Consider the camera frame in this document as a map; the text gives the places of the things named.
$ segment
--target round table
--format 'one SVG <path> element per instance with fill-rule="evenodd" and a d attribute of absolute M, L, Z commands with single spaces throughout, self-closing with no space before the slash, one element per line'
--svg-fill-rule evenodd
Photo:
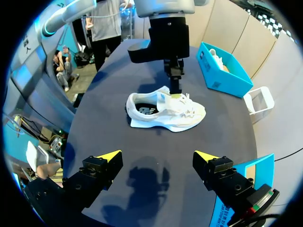
<path fill-rule="evenodd" d="M 205 118 L 178 133 L 131 128 L 125 112 L 128 96 L 169 87 L 163 61 L 130 61 L 127 48 L 139 41 L 122 42 L 85 93 L 68 136 L 64 177 L 76 173 L 88 156 L 120 149 L 123 168 L 83 214 L 116 227 L 207 227 L 215 193 L 207 191 L 193 169 L 193 153 L 227 156 L 234 164 L 255 159 L 248 110 L 243 99 L 206 87 L 196 60 L 198 49 L 191 47 L 184 59 L 182 90 L 205 107 Z"/>

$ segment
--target logo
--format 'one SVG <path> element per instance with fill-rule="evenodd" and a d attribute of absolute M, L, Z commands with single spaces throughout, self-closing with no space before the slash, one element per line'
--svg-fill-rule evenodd
<path fill-rule="evenodd" d="M 147 107 L 141 107 L 139 109 L 139 112 L 142 113 L 142 114 L 145 114 L 145 115 L 151 115 L 153 114 L 153 112 L 155 112 L 155 108 L 147 108 Z"/>

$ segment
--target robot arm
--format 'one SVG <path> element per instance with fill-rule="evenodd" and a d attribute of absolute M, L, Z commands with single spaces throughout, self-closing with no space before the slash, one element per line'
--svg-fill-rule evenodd
<path fill-rule="evenodd" d="M 75 0 L 56 11 L 44 24 L 44 36 L 52 36 L 60 27 L 92 11 L 96 7 L 96 0 Z"/>
<path fill-rule="evenodd" d="M 164 70 L 170 78 L 170 94 L 182 93 L 179 80 L 184 75 L 183 58 L 189 57 L 189 28 L 185 14 L 193 14 L 195 5 L 209 0 L 134 0 L 139 17 L 149 17 L 150 41 L 128 49 L 131 61 L 142 63 L 164 60 Z"/>

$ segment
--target shoe insole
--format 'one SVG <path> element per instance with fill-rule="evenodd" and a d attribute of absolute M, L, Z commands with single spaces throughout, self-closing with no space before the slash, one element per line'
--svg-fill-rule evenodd
<path fill-rule="evenodd" d="M 151 115 L 158 113 L 159 111 L 157 110 L 157 106 L 153 104 L 147 104 L 147 103 L 138 103 L 135 105 L 137 111 L 139 111 L 142 114 L 145 115 Z"/>

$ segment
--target person holding phone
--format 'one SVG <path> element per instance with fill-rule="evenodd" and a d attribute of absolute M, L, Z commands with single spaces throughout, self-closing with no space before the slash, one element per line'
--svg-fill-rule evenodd
<path fill-rule="evenodd" d="M 92 49 L 95 56 L 96 70 L 99 71 L 106 57 L 106 46 L 112 53 L 121 43 L 121 16 L 119 8 L 124 7 L 126 0 L 103 0 L 87 16 L 107 16 L 107 18 L 86 18 L 86 29 L 91 30 Z"/>
<path fill-rule="evenodd" d="M 53 71 L 59 84 L 64 88 L 65 92 L 68 92 L 70 90 L 68 81 L 78 79 L 79 74 L 72 74 L 71 53 L 69 48 L 63 46 L 63 53 L 68 54 L 68 57 L 63 56 L 61 51 L 56 50 L 53 56 Z"/>

